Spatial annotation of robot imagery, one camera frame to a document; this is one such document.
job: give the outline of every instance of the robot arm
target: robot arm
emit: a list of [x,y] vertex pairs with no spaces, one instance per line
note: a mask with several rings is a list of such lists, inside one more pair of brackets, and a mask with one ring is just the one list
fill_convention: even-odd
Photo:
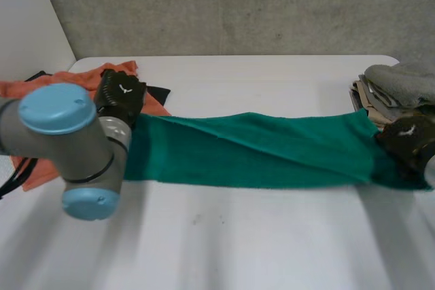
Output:
[[50,159],[66,182],[65,212],[106,219],[117,207],[145,91],[136,77],[106,70],[95,103],[74,84],[45,86],[21,101],[0,98],[0,154]]
[[423,176],[435,187],[435,124],[426,116],[402,117],[377,135],[377,141],[409,180]]

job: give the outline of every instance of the white wall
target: white wall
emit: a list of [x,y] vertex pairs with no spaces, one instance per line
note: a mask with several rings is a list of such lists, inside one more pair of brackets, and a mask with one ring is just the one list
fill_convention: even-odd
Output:
[[0,80],[55,73],[74,62],[50,0],[0,0]]

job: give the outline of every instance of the gray cloth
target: gray cloth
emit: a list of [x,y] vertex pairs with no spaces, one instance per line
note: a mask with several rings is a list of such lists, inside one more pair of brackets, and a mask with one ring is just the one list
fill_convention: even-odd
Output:
[[373,65],[364,74],[403,107],[416,108],[435,104],[433,65],[418,62],[399,63],[394,66]]
[[397,108],[388,108],[386,107],[381,101],[379,101],[373,93],[370,93],[370,90],[368,88],[368,82],[367,79],[364,77],[364,75],[359,76],[362,87],[364,89],[364,93],[366,94],[368,102],[379,112],[381,115],[383,115],[385,118],[394,121],[398,119],[400,116],[402,116],[403,112],[401,109]]
[[396,99],[392,98],[390,95],[382,91],[382,89],[380,89],[380,87],[378,87],[376,84],[369,81],[368,87],[370,88],[370,92],[373,93],[375,98],[380,100],[387,107],[389,108],[400,107],[400,103]]

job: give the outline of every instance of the light blue joint cap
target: light blue joint cap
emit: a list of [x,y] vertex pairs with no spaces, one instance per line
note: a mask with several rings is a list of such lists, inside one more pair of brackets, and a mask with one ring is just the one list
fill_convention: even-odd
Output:
[[21,122],[35,132],[61,135],[91,123],[96,109],[88,92],[75,84],[51,84],[26,95],[20,102]]
[[76,219],[94,221],[110,217],[116,210],[120,195],[101,188],[75,188],[62,195],[64,211]]

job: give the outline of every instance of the black cable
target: black cable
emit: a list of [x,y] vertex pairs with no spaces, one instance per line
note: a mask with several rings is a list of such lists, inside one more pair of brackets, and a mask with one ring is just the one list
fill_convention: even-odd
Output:
[[28,160],[28,158],[22,159],[22,161],[20,162],[18,167],[15,169],[12,176],[3,184],[3,186],[0,187],[0,199],[2,199],[2,197],[4,195],[6,195],[6,194],[14,191],[18,187],[20,187],[30,177],[33,169],[36,166],[38,159],[35,159],[35,158],[30,159],[29,164],[27,164],[27,166],[24,168],[24,170],[20,174],[18,174],[20,172],[20,170],[22,169],[22,167],[24,166],[24,164],[27,162],[27,160]]

